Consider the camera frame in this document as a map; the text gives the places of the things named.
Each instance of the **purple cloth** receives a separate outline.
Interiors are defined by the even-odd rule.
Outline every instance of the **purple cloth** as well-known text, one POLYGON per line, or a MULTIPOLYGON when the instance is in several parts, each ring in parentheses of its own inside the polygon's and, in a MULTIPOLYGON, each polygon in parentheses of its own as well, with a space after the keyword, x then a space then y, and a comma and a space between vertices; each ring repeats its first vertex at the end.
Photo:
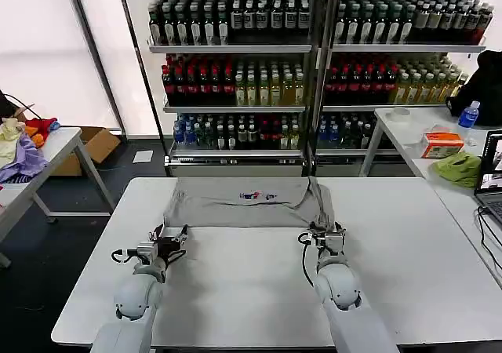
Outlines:
POLYGON ((42 153, 36 148, 31 138, 23 133, 17 141, 16 158, 0 169, 0 182, 17 174, 34 177, 47 165, 42 153))

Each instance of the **white folding table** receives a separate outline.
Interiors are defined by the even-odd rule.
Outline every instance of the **white folding table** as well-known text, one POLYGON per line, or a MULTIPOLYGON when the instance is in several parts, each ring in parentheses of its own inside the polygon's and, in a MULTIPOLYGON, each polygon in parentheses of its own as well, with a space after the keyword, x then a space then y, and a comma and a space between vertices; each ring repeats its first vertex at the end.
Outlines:
MULTIPOLYGON (((441 201, 457 221, 471 244, 475 247, 486 266, 492 272, 493 277, 502 287, 502 271, 494 264, 489 253, 481 245, 481 232, 475 210, 479 204, 474 198, 471 189, 466 189, 448 180, 442 179, 431 169, 431 164, 438 161, 435 159, 421 158, 415 144, 420 141, 422 135, 430 132, 433 126, 442 126, 455 132, 458 118, 454 118, 446 107, 422 107, 410 108, 410 120, 408 122, 395 122, 391 118, 391 108, 378 108, 375 110, 377 124, 372 140, 368 147, 368 153, 362 164, 360 176, 366 177, 380 143, 382 133, 388 136, 399 154, 403 157, 408 167, 415 176, 423 177, 434 188, 441 201)), ((475 126, 471 129, 469 137, 476 143, 475 146, 465 145, 464 150, 473 155, 482 155, 488 129, 480 129, 475 126)), ((494 227, 497 237, 502 240, 502 231, 499 225, 490 216, 485 216, 490 227, 494 227)), ((502 247, 497 244, 490 234, 486 236, 486 245, 493 252, 497 261, 502 263, 502 247)))
MULTIPOLYGON (((56 217, 110 216, 110 213, 113 212, 115 209, 115 202, 101 180, 100 174, 94 167, 93 160, 85 150, 84 144, 80 140, 81 132, 82 130, 78 127, 61 127, 51 132, 41 148, 43 156, 48 162, 43 171, 29 183, 2 185, 3 189, 0 190, 0 242, 24 215, 32 202, 35 202, 42 209, 44 214, 49 218, 49 221, 56 217), (45 203, 38 197, 37 190, 72 151, 77 155, 85 173, 96 186, 100 197, 103 199, 110 213, 51 212, 45 203)), ((0 267, 8 267, 9 265, 9 259, 0 253, 0 267)))
MULTIPOLYGON (((396 344, 502 340, 502 293, 437 195, 420 178, 319 178, 345 253, 396 344)), ((134 248, 162 222, 176 178, 136 178, 53 329, 58 344, 89 346, 115 319, 114 294, 134 248)), ((301 268, 302 228, 200 227, 168 270, 153 348, 318 348, 333 345, 301 268)), ((307 251, 315 275, 316 251, 307 251)))

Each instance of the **green cloth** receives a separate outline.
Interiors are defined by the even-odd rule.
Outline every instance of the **green cloth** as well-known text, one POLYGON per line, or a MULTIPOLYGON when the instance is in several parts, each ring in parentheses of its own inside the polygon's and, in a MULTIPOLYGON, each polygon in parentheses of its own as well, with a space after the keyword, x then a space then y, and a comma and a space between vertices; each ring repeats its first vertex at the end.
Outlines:
POLYGON ((440 177, 461 187, 475 188, 478 183, 481 159, 476 155, 461 151, 434 162, 431 166, 440 177))

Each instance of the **orange box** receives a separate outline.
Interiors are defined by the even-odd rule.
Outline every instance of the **orange box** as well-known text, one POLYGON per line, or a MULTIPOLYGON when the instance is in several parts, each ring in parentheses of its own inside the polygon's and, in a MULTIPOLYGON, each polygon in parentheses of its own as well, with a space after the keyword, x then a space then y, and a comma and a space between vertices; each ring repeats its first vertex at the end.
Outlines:
POLYGON ((464 141, 456 133, 425 133, 422 137, 422 158, 445 158, 454 155, 464 147, 464 141))

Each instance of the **cardboard box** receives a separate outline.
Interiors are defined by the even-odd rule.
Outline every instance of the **cardboard box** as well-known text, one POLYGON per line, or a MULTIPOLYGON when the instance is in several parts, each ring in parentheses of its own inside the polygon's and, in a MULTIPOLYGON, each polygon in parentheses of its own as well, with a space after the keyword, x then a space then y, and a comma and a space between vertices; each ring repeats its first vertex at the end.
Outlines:
MULTIPOLYGON (((120 144, 120 140, 100 127, 80 127, 80 138, 85 145, 87 153, 95 163, 101 163, 120 144)), ((71 153, 51 174, 54 177, 80 177, 82 167, 77 155, 71 153)))
POLYGON ((425 133, 422 137, 422 158, 446 158, 458 153, 464 146, 456 133, 425 133))

